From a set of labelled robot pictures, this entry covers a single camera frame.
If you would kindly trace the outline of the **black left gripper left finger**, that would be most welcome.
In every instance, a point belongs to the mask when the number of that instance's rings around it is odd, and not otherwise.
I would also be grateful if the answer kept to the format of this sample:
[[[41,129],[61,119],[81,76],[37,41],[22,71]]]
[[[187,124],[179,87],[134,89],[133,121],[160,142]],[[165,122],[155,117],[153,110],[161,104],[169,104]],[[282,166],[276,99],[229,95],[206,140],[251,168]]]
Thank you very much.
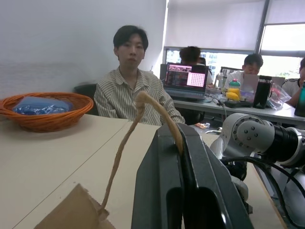
[[[180,229],[184,189],[178,149],[168,125],[155,132],[137,170],[133,229]]]

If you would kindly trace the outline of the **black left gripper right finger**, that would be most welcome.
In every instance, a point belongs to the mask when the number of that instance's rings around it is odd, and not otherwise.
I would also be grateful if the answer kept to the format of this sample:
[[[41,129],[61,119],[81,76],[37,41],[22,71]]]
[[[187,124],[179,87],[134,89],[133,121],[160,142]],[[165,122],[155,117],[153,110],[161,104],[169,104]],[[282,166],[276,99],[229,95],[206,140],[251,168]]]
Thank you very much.
[[[186,229],[252,229],[248,187],[226,166],[190,126],[180,124],[181,169],[185,188]]]

